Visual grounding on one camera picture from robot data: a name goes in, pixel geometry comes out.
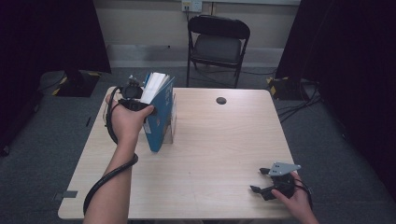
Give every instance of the white wall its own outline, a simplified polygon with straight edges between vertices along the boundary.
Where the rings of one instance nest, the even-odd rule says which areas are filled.
[[[187,19],[178,1],[94,1],[106,44],[187,46]],[[210,14],[203,3],[202,14]],[[214,14],[244,21],[250,48],[283,49],[298,6],[215,3]]]

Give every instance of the wall outlet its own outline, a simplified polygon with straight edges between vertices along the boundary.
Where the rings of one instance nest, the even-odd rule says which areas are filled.
[[[192,8],[192,1],[188,1],[188,0],[181,1],[181,11],[191,11],[191,8]]]
[[[202,12],[202,1],[201,0],[192,0],[191,11]]]

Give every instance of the black chair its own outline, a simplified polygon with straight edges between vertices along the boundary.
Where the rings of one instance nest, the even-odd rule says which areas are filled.
[[[233,87],[236,88],[250,38],[248,26],[239,20],[199,15],[189,20],[188,30],[189,56],[186,86],[189,87],[190,63],[193,62],[195,70],[197,63],[234,68]],[[193,33],[198,34],[195,43],[192,39]]]

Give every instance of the dark backdrop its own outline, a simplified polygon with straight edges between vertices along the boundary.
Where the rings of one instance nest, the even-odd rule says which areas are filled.
[[[396,199],[396,2],[302,0],[276,77],[320,83],[346,138]]]
[[[66,67],[110,73],[92,0],[0,4],[0,150],[33,112],[40,77]]]

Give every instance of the metal bracket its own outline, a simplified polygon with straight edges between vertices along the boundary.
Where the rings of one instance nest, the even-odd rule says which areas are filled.
[[[300,168],[301,168],[301,165],[288,164],[288,163],[283,163],[283,162],[274,162],[268,175],[269,176],[286,175],[286,174],[293,172],[295,170],[299,170]]]

